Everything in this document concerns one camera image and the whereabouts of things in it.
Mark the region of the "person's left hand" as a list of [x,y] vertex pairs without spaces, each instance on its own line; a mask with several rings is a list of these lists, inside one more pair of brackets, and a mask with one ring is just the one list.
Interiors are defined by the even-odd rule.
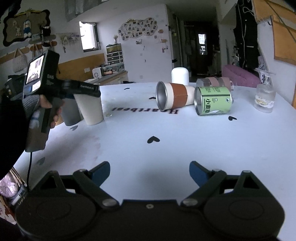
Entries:
[[41,132],[46,133],[54,128],[59,120],[64,102],[59,98],[53,98],[51,101],[46,99],[44,95],[40,95],[40,124]]

